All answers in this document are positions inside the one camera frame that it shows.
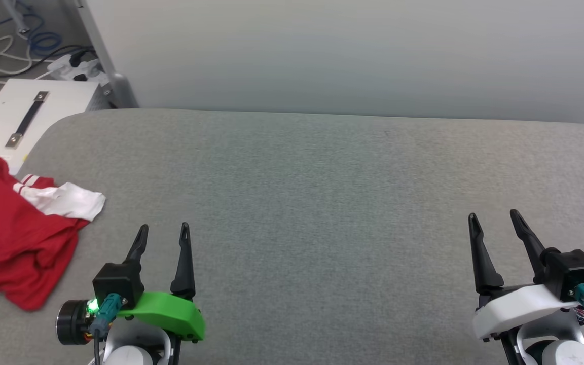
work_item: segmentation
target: gray fabric surface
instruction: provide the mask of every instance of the gray fabric surface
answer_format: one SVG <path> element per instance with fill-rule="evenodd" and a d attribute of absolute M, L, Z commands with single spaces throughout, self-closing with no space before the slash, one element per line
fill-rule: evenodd
<path fill-rule="evenodd" d="M 0 363 L 85 364 L 54 321 L 122 261 L 139 226 L 148 290 L 168 290 L 192 229 L 206 340 L 181 363 L 505 364 L 472 335 L 466 217 L 507 284 L 532 277 L 509 210 L 584 250 L 584 125 L 118 110 L 57 123 L 20 175 L 107 195 L 42 310 L 0 295 Z"/>

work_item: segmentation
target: white box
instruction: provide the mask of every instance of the white box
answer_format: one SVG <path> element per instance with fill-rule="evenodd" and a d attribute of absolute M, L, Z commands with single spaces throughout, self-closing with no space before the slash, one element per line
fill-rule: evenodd
<path fill-rule="evenodd" d="M 16 149 L 6 148 L 10 135 L 17 131 L 37 93 L 49 92 Z M 0 157 L 7 161 L 10 174 L 21 164 L 53 123 L 77 113 L 109 109 L 98 83 L 9 79 L 0 90 Z"/>

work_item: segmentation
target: green led light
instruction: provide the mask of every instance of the green led light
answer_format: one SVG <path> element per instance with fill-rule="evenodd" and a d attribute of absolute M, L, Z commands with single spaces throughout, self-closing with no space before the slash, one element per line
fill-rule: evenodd
<path fill-rule="evenodd" d="M 99 307 L 98 307 L 98 301 L 96 300 L 96 298 L 90 300 L 87 303 L 87 311 L 90 312 L 91 314 L 97 313 L 99 311 Z"/>

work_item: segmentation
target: robotic arm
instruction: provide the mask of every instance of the robotic arm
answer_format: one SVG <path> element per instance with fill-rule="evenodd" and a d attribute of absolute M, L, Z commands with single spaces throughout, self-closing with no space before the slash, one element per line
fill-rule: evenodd
<path fill-rule="evenodd" d="M 468 217 L 474 281 L 479 307 L 472 319 L 475 335 L 500 340 L 509 365 L 584 364 L 584 252 L 545 248 L 517 210 L 510 211 L 515 233 L 524 242 L 533 284 L 504 286 L 484 245 L 474 213 Z M 525 347 L 529 338 L 540 340 Z"/>
<path fill-rule="evenodd" d="M 101 364 L 102 341 L 106 341 L 105 365 L 177 365 L 181 341 L 204 339 L 204 319 L 193 304 L 195 278 L 188 224 L 181 225 L 171 294 L 144 293 L 139 261 L 147 242 L 148 226 L 143 225 L 123 263 L 107 263 L 95 276 L 95 298 L 69 300 L 58 313 L 58 340 L 63 345 L 93 340 L 96 365 Z"/>

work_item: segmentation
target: red cloth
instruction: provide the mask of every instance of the red cloth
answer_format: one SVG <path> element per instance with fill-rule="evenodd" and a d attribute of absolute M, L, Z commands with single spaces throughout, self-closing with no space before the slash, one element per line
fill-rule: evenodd
<path fill-rule="evenodd" d="M 44 215 L 14 190 L 18 183 L 0 158 L 0 291 L 31 311 L 57 284 L 88 221 Z M 32 186 L 53 187 L 53 179 L 40 177 Z"/>

